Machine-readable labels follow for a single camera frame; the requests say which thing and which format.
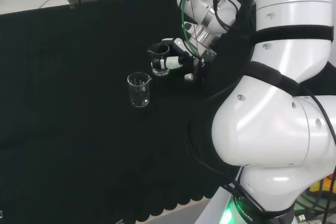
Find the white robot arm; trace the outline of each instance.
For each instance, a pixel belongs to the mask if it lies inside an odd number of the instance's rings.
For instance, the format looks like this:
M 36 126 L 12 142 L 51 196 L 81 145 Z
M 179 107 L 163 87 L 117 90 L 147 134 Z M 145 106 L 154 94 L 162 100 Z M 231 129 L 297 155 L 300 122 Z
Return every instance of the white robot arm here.
M 231 25 L 235 9 L 223 1 L 218 15 Z M 186 14 L 209 34 L 220 36 L 226 30 L 211 8 L 212 0 L 185 3 Z M 331 27 L 332 0 L 257 0 L 252 74 L 242 77 L 213 120 L 217 153 L 226 163 L 245 166 L 240 184 L 266 211 L 289 211 L 306 188 L 336 166 L 336 145 L 320 108 L 312 98 L 296 97 L 286 88 L 312 78 L 326 65 Z M 280 75 L 284 88 L 258 70 Z M 317 99 L 336 129 L 336 97 Z M 244 215 L 240 207 L 237 211 Z

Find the black cable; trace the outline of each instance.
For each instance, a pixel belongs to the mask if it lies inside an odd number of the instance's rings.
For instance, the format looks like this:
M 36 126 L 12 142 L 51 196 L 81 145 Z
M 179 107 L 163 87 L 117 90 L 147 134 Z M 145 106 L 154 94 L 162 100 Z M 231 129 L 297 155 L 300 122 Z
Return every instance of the black cable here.
M 315 202 L 312 201 L 312 200 L 310 200 L 310 199 L 308 199 L 304 195 L 301 195 L 302 198 L 304 198 L 305 200 L 307 200 L 308 202 L 310 202 L 312 204 L 312 206 L 308 209 L 308 213 L 310 213 L 312 210 L 314 210 L 315 207 L 320 207 L 321 209 L 323 209 L 322 206 L 319 205 L 320 199 L 322 197 L 322 192 L 323 192 L 323 182 L 324 182 L 323 179 L 320 180 L 319 194 L 318 194 Z
M 183 42 L 183 45 L 185 46 L 185 48 L 188 50 L 188 52 L 192 54 L 192 56 L 194 56 L 194 57 L 196 57 L 197 59 L 199 59 L 199 61 L 203 61 L 203 58 L 202 58 L 201 56 L 194 54 L 194 52 L 192 52 L 192 51 L 187 47 L 187 45 L 186 45 L 184 39 L 182 39 L 182 42 Z
M 236 5 L 232 0 L 227 0 L 227 1 L 229 1 L 231 4 L 233 4 L 233 6 L 234 6 L 235 9 L 236 9 L 236 15 L 237 15 L 238 12 L 239 12 L 237 5 Z
M 330 184 L 330 188 L 329 188 L 329 195 L 328 195 L 326 210 L 324 212 L 322 224 L 326 224 L 326 222 L 327 222 L 327 216 L 328 216 L 328 211 L 329 211 L 329 207 L 330 207 L 331 197 L 332 197 L 333 190 L 334 190 L 335 175 L 336 175 L 336 167 L 334 169 L 334 174 L 332 175 L 332 179 L 331 179 L 331 184 Z
M 309 210 L 310 207 L 306 206 L 305 204 L 301 203 L 300 201 L 295 201 L 296 204 L 298 204 L 299 206 L 303 207 L 305 209 L 305 213 L 307 213 L 307 210 Z
M 237 1 L 241 4 L 241 7 L 243 7 L 247 11 L 249 19 L 250 19 L 252 27 L 253 27 L 253 30 L 255 31 L 256 30 L 256 22 L 254 21 L 252 15 L 251 15 L 251 8 L 252 8 L 253 5 L 251 5 L 250 8 L 248 8 L 246 5 L 243 4 L 243 2 L 241 0 L 237 0 Z
M 217 13 L 218 0 L 213 0 L 213 2 L 214 2 L 215 16 L 216 16 L 216 19 L 217 19 L 218 23 L 220 24 L 220 26 L 221 26 L 224 30 L 228 31 L 231 27 L 230 27 L 229 25 L 227 25 L 226 23 L 224 23 L 224 22 L 219 18 L 218 13 Z
M 191 4 L 191 10 L 193 12 L 193 20 L 195 20 L 194 8 L 193 8 L 193 2 L 192 2 L 192 0 L 190 0 L 190 4 Z M 193 26 L 194 26 L 194 34 L 195 34 L 195 40 L 196 40 L 197 54 L 200 55 L 199 50 L 198 50 L 198 40 L 197 40 L 197 36 L 196 36 L 195 24 L 193 24 Z
M 332 138 L 335 142 L 335 145 L 336 145 L 336 134 L 335 134 L 335 130 L 330 122 L 330 119 L 324 109 L 324 107 L 322 106 L 322 104 L 320 103 L 320 101 L 315 97 L 315 95 L 309 90 L 307 89 L 306 87 L 303 87 L 303 89 L 310 95 L 310 97 L 312 97 L 312 99 L 314 100 L 314 102 L 317 104 L 317 106 L 319 107 L 319 109 L 321 110 L 323 116 L 324 116 L 324 119 L 325 119 L 325 122 L 327 123 L 328 125 L 328 128 L 330 130 L 330 133 L 332 135 Z M 334 189 L 334 183 L 335 183 L 335 175 L 336 175 L 336 167 L 334 169 L 334 173 L 333 173 L 333 176 L 332 176 L 332 179 L 331 179 L 331 183 L 330 183 L 330 188 L 329 188 L 329 195 L 328 195 L 328 200 L 327 200 L 327 205 L 326 205 L 326 210 L 324 211 L 324 216 L 323 216 L 323 221 L 322 221 L 322 224 L 326 224 L 326 221 L 327 221 L 327 216 L 328 216 L 328 211 L 329 211 L 329 207 L 330 207 L 330 202 L 331 202 L 331 196 L 333 194 L 333 189 Z

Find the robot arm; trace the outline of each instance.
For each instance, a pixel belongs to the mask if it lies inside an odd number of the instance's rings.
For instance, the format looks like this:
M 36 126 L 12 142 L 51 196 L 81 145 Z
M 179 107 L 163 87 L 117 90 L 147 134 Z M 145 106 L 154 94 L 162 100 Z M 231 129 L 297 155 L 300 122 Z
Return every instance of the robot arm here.
M 237 0 L 218 0 L 217 6 L 219 18 L 231 26 L 236 20 L 241 4 Z M 169 55 L 154 55 L 153 57 L 152 48 L 160 48 L 160 44 L 154 44 L 149 48 L 149 54 L 152 55 L 153 73 L 162 76 L 169 70 L 187 66 L 185 80 L 202 80 L 206 76 L 207 65 L 216 57 L 216 52 L 212 50 L 212 47 L 228 29 L 224 29 L 218 23 L 213 0 L 186 1 L 184 13 L 194 19 L 197 24 L 184 22 L 185 27 L 188 26 L 186 28 L 188 39 L 163 39 L 161 41 L 161 44 L 169 45 Z
M 259 41 L 252 64 L 292 83 L 315 76 L 330 55 L 331 5 L 332 0 L 257 0 Z M 212 7 L 212 0 L 189 0 L 185 13 L 204 26 Z M 234 22 L 235 14 L 228 2 L 218 10 L 227 24 Z M 214 16 L 206 24 L 209 34 L 226 32 Z M 192 45 L 196 40 L 192 36 Z M 317 98 L 336 129 L 336 97 Z M 307 187 L 333 173 L 336 165 L 336 146 L 317 104 L 257 74 L 243 76 L 219 108 L 212 137 L 223 161 L 245 166 L 240 183 L 266 211 L 290 209 Z

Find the black fabric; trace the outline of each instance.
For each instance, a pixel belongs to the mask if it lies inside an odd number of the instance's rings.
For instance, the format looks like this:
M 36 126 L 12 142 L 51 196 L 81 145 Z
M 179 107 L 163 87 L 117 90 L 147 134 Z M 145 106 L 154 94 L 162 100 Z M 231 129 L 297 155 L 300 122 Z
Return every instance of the black fabric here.
M 256 61 L 251 61 L 247 64 L 243 75 L 253 77 L 284 90 L 284 92 L 289 93 L 293 97 L 297 95 L 300 89 L 300 85 L 296 81 L 282 75 L 280 71 Z
M 253 44 L 282 39 L 325 39 L 334 40 L 332 26 L 295 25 L 265 28 L 252 36 Z
M 247 17 L 239 12 L 237 25 L 248 27 Z M 150 73 L 148 46 L 180 37 L 180 25 L 176 0 L 101 0 L 0 16 L 6 224 L 144 220 L 227 183 L 189 159 L 186 125 L 197 104 L 240 76 L 250 31 L 222 36 L 202 87 L 155 78 L 146 108 L 128 100 L 127 76 Z M 316 95 L 336 94 L 328 67 L 305 83 Z M 224 164 L 210 140 L 220 105 L 200 111 L 193 136 L 196 146 L 202 139 L 202 157 L 233 179 L 237 167 Z

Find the glass beaker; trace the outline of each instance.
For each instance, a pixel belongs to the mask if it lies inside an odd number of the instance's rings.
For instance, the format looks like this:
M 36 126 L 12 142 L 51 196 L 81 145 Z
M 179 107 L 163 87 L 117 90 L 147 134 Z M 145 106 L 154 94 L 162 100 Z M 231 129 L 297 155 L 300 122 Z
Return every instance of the glass beaker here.
M 127 77 L 131 104 L 135 107 L 144 107 L 150 100 L 150 77 L 146 73 L 135 72 Z
M 153 74 L 156 76 L 165 76 L 169 73 L 169 69 L 165 65 L 167 57 L 170 54 L 170 47 L 164 43 L 153 44 L 147 54 L 151 57 L 151 67 Z

